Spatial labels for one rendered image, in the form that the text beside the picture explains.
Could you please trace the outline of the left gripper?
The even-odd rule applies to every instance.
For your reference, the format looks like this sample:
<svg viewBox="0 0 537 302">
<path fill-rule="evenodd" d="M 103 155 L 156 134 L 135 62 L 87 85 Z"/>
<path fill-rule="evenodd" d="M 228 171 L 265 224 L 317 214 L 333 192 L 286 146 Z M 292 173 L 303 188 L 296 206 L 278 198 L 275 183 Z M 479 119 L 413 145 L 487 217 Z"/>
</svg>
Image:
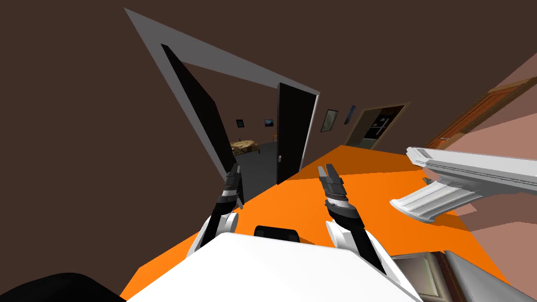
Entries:
<svg viewBox="0 0 537 302">
<path fill-rule="evenodd" d="M 240 166 L 238 164 L 234 164 L 230 169 L 229 173 L 227 173 L 227 177 L 223 187 L 223 193 L 237 194 L 241 178 L 242 175 L 240 173 Z"/>
</svg>

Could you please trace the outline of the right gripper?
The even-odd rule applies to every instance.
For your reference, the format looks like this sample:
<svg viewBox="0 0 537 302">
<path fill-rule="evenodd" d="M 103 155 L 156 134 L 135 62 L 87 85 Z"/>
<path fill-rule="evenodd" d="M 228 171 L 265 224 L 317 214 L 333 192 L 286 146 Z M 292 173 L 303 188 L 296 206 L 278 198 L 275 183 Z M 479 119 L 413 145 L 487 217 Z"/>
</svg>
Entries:
<svg viewBox="0 0 537 302">
<path fill-rule="evenodd" d="M 318 166 L 319 180 L 321 181 L 324 194 L 330 199 L 346 199 L 347 192 L 343 186 L 343 180 L 339 177 L 332 164 L 324 167 Z"/>
</svg>

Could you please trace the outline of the bed with patterned cover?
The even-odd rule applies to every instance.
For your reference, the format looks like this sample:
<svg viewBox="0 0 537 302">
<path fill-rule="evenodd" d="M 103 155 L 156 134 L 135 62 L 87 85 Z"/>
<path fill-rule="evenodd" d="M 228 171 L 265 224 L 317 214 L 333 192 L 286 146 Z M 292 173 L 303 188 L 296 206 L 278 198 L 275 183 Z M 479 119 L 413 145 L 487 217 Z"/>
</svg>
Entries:
<svg viewBox="0 0 537 302">
<path fill-rule="evenodd" d="M 234 156 L 250 152 L 261 153 L 259 144 L 257 144 L 255 141 L 239 141 L 233 142 L 230 145 Z"/>
</svg>

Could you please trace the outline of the black door leaf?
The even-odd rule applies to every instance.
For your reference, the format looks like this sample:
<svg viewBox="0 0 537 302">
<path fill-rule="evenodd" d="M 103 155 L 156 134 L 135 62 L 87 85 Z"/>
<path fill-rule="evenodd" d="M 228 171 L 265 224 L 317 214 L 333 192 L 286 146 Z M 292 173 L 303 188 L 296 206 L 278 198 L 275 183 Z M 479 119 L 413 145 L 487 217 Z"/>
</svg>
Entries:
<svg viewBox="0 0 537 302">
<path fill-rule="evenodd" d="M 277 185 L 300 171 L 316 97 L 285 83 L 278 85 Z"/>
<path fill-rule="evenodd" d="M 171 47 L 165 44 L 161 47 L 185 92 L 196 120 L 202 127 L 202 133 L 208 139 L 209 146 L 206 149 L 214 152 L 216 156 L 214 163 L 222 168 L 223 178 L 225 178 L 237 161 L 232 153 L 216 103 Z"/>
</svg>

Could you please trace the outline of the dark window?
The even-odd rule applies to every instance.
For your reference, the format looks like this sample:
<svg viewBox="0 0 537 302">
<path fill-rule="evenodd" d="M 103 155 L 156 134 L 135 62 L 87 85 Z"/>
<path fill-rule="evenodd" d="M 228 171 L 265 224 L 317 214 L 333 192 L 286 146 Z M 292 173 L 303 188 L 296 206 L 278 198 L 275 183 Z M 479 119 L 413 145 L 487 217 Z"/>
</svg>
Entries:
<svg viewBox="0 0 537 302">
<path fill-rule="evenodd" d="M 366 132 L 364 139 L 373 139 L 376 141 L 390 126 L 400 111 L 399 106 L 384 108 Z"/>
</svg>

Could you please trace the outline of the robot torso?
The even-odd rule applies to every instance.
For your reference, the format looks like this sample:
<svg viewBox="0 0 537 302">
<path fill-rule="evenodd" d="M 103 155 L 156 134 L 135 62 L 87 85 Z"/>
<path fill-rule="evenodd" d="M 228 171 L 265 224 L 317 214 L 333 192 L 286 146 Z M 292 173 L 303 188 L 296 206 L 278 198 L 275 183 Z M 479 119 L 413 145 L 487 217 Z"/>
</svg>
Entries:
<svg viewBox="0 0 537 302">
<path fill-rule="evenodd" d="M 357 252 L 226 232 L 127 302 L 422 302 Z"/>
</svg>

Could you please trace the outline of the white angular fixture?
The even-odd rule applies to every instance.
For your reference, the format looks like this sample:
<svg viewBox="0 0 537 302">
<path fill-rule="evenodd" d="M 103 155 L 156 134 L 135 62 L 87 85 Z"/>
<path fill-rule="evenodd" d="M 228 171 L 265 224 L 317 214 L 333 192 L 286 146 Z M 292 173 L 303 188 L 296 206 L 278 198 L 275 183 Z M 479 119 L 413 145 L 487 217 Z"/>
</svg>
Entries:
<svg viewBox="0 0 537 302">
<path fill-rule="evenodd" d="M 406 154 L 413 165 L 439 178 L 390 204 L 424 223 L 479 198 L 519 192 L 537 195 L 537 160 L 420 147 L 409 147 Z"/>
</svg>

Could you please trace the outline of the brown wooden door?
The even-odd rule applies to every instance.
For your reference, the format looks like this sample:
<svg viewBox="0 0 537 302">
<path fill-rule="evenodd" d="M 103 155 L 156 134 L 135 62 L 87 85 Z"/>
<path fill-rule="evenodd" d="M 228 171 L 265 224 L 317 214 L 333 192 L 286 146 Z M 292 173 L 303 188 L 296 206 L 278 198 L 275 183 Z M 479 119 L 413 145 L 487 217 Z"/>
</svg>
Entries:
<svg viewBox="0 0 537 302">
<path fill-rule="evenodd" d="M 537 77 L 532 77 L 489 90 L 425 147 L 446 149 L 536 84 Z"/>
</svg>

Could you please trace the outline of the grey framed wall picture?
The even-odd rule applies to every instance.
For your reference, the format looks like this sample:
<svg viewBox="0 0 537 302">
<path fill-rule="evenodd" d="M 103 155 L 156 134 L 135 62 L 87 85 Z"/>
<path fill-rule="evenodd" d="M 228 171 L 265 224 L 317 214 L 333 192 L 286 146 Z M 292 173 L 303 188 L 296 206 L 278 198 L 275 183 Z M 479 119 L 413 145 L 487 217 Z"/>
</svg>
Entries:
<svg viewBox="0 0 537 302">
<path fill-rule="evenodd" d="M 337 115 L 338 115 L 338 111 L 336 111 L 336 110 L 327 110 L 320 131 L 321 132 L 330 131 L 332 129 L 334 123 L 335 123 Z"/>
</svg>

